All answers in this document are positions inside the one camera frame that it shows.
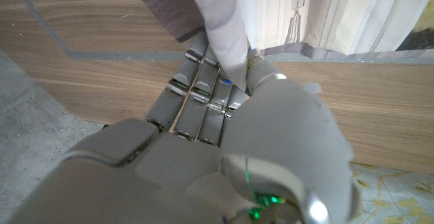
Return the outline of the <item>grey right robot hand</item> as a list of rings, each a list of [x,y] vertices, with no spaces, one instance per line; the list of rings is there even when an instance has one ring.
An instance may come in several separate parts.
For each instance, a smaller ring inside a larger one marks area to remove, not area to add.
[[[348,223],[353,152],[321,86],[248,64],[242,91],[198,33],[146,117],[77,143],[10,223]]]

